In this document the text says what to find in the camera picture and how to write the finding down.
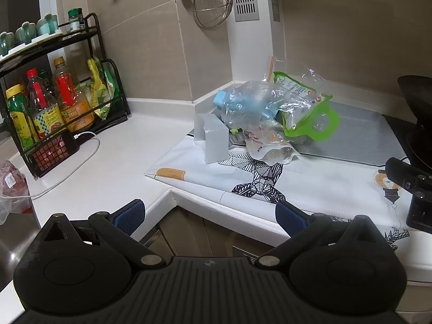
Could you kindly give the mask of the clear spout pouch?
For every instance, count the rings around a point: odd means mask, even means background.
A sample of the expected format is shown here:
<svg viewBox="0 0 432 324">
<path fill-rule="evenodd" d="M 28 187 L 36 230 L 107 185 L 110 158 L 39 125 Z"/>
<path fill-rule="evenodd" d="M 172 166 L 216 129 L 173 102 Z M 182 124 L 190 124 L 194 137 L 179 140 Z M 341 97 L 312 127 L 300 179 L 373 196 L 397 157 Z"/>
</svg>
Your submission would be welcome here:
<svg viewBox="0 0 432 324">
<path fill-rule="evenodd" d="M 245 131 L 245 144 L 249 155 L 269 166 L 290 163 L 299 153 L 277 132 L 269 130 Z"/>
</svg>

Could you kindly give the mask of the green handled plastic bag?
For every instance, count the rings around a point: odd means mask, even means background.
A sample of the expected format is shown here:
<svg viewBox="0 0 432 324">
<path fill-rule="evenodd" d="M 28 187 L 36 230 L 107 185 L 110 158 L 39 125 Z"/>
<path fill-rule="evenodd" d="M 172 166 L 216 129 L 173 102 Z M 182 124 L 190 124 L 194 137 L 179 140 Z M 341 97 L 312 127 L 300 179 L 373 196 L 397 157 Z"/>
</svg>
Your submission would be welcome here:
<svg viewBox="0 0 432 324">
<path fill-rule="evenodd" d="M 285 72 L 275 71 L 274 83 L 284 90 L 277 121 L 286 137 L 307 136 L 314 141 L 329 139 L 340 124 L 338 113 L 330 106 L 332 95 L 319 93 Z"/>
</svg>

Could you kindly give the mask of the clear plastic bottle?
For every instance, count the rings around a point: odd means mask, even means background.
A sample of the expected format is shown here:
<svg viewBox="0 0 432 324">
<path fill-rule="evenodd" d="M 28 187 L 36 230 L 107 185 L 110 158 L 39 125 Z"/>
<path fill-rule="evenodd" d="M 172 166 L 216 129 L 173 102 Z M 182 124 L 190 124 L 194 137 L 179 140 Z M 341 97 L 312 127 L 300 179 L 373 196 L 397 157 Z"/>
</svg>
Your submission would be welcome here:
<svg viewBox="0 0 432 324">
<path fill-rule="evenodd" d="M 219 90 L 213 100 L 222 121 L 230 129 L 252 129 L 273 121 L 286 103 L 286 89 L 277 84 L 249 80 L 234 88 Z"/>
</svg>

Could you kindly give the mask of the patterned white table mat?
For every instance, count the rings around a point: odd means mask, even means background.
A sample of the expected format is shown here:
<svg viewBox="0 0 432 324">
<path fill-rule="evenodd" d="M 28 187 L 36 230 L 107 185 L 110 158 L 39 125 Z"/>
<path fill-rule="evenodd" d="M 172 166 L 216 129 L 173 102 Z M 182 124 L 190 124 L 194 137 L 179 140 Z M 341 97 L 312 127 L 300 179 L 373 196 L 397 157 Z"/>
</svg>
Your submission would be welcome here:
<svg viewBox="0 0 432 324">
<path fill-rule="evenodd" d="M 203 150 L 187 136 L 146 175 L 268 221 L 275 220 L 279 200 L 341 220 L 365 214 L 399 252 L 431 251 L 431 235 L 406 226 L 411 195 L 377 167 L 308 156 L 268 165 L 241 146 L 233 147 L 227 160 L 207 164 Z"/>
</svg>

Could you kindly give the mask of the pink plastic bag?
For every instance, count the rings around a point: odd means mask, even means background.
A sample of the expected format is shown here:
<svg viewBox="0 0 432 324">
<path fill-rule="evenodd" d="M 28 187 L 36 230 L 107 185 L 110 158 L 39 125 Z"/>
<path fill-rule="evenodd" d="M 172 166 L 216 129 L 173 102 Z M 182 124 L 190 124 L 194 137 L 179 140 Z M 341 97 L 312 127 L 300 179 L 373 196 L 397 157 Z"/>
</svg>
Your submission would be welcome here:
<svg viewBox="0 0 432 324">
<path fill-rule="evenodd" d="M 1 225 L 11 213 L 22 214 L 31 205 L 25 176 L 9 160 L 1 161 Z"/>
</svg>

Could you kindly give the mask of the oil bottle red label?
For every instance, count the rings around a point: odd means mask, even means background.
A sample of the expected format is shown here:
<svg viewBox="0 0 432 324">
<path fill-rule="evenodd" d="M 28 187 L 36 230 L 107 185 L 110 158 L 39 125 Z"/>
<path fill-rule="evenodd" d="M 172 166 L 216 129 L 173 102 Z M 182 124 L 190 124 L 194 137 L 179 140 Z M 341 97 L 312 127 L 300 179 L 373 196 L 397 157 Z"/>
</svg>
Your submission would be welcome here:
<svg viewBox="0 0 432 324">
<path fill-rule="evenodd" d="M 86 95 L 80 90 L 79 82 L 70 72 L 62 56 L 54 59 L 53 84 L 57 93 L 60 112 L 71 132 L 82 132 L 93 125 L 95 119 L 90 112 Z"/>
</svg>

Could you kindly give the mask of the sauce bottle red cap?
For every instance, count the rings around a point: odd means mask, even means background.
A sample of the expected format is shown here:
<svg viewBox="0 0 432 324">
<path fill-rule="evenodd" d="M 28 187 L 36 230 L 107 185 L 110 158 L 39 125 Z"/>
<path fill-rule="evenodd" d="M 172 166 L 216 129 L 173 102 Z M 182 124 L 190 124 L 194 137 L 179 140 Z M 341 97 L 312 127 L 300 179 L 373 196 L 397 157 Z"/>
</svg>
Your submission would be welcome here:
<svg viewBox="0 0 432 324">
<path fill-rule="evenodd" d="M 39 138 L 44 138 L 65 125 L 58 102 L 46 90 L 37 69 L 26 72 L 29 89 L 29 111 Z"/>
</svg>

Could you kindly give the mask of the yellow green snack bag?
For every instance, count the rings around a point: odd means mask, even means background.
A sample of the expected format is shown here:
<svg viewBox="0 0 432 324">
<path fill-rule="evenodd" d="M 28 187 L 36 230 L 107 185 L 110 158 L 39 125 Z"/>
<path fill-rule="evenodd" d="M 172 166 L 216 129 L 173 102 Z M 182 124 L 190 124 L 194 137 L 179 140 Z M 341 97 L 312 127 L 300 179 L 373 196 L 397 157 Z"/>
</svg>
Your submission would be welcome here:
<svg viewBox="0 0 432 324">
<path fill-rule="evenodd" d="M 113 77 L 111 76 L 108 67 L 103 65 L 97 57 L 88 59 L 87 65 L 91 72 L 89 104 L 92 108 L 97 107 L 95 114 L 101 120 L 106 120 L 111 105 L 108 101 L 118 95 L 116 85 L 114 84 Z"/>
</svg>

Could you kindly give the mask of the grey paper box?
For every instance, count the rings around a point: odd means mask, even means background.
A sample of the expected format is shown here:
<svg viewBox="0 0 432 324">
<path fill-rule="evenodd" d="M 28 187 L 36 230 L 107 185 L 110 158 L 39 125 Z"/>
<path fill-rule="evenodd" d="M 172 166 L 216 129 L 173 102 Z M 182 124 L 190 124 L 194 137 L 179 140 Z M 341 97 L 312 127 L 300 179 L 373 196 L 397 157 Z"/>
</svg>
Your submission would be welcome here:
<svg viewBox="0 0 432 324">
<path fill-rule="evenodd" d="M 204 152 L 204 161 L 207 164 L 229 158 L 228 136 L 228 127 L 216 115 L 195 115 L 194 143 Z"/>
</svg>

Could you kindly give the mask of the black metal spice rack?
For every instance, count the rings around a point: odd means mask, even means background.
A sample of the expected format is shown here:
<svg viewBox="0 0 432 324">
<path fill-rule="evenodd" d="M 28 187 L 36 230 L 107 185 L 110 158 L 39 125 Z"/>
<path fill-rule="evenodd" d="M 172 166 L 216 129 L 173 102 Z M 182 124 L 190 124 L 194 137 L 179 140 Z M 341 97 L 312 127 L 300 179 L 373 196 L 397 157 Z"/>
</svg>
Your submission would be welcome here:
<svg viewBox="0 0 432 324">
<path fill-rule="evenodd" d="M 14 33 L 1 33 L 1 77 L 60 48 L 102 37 L 95 13 L 58 24 L 46 14 L 37 23 L 24 22 Z M 90 134 L 98 134 L 131 115 L 116 64 L 89 50 L 90 77 L 78 80 L 62 57 L 54 59 L 50 86 L 37 68 L 27 83 L 1 87 L 1 115 L 34 178 L 41 178 L 79 150 Z"/>
</svg>

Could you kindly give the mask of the clear zip bag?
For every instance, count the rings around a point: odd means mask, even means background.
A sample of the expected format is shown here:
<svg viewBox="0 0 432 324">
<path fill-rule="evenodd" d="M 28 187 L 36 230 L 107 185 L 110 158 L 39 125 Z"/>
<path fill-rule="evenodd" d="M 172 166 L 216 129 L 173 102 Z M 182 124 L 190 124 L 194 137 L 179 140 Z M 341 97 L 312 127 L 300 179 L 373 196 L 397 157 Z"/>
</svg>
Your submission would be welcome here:
<svg viewBox="0 0 432 324">
<path fill-rule="evenodd" d="M 307 86 L 316 85 L 325 81 L 325 79 L 316 70 L 302 62 L 271 56 L 269 57 L 268 72 L 264 76 L 265 81 L 273 82 L 275 72 L 284 72 L 293 79 L 298 80 Z"/>
</svg>

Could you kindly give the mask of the yellow green bottle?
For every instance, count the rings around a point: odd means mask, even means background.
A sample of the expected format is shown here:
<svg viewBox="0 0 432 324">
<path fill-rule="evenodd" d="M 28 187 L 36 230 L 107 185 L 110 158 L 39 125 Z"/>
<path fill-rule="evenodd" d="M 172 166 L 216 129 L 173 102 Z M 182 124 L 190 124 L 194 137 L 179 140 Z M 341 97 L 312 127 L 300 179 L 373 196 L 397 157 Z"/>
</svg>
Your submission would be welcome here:
<svg viewBox="0 0 432 324">
<path fill-rule="evenodd" d="M 7 109 L 12 118 L 15 130 L 24 150 L 32 147 L 37 141 L 37 135 L 32 127 L 32 119 L 29 116 L 29 109 L 26 96 L 23 92 L 23 85 L 12 86 L 5 92 Z"/>
</svg>

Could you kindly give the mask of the green cap spice jar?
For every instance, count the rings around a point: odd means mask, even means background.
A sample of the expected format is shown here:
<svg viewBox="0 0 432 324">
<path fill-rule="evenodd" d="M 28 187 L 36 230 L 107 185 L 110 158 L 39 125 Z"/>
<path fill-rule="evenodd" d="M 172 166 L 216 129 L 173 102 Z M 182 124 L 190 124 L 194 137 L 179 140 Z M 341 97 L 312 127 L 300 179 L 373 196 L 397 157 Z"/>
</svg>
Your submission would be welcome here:
<svg viewBox="0 0 432 324">
<path fill-rule="evenodd" d="M 69 18 L 69 26 L 70 26 L 70 31 L 71 32 L 75 32 L 75 31 L 80 31 L 80 30 L 84 30 L 85 29 L 85 22 L 83 19 L 83 12 L 82 9 L 79 8 L 73 8 L 70 9 L 67 12 L 68 18 Z"/>
</svg>

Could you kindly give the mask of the green ceramic cups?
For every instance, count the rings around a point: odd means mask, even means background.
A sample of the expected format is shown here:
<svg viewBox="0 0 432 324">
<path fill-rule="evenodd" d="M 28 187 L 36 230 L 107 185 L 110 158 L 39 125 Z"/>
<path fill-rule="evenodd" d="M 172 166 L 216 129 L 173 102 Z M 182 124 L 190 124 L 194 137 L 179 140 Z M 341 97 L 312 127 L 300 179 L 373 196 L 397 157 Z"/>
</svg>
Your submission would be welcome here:
<svg viewBox="0 0 432 324">
<path fill-rule="evenodd" d="M 15 33 L 1 32 L 1 58 L 11 56 L 38 42 L 62 35 L 57 15 L 47 13 L 36 23 L 25 21 Z"/>
</svg>

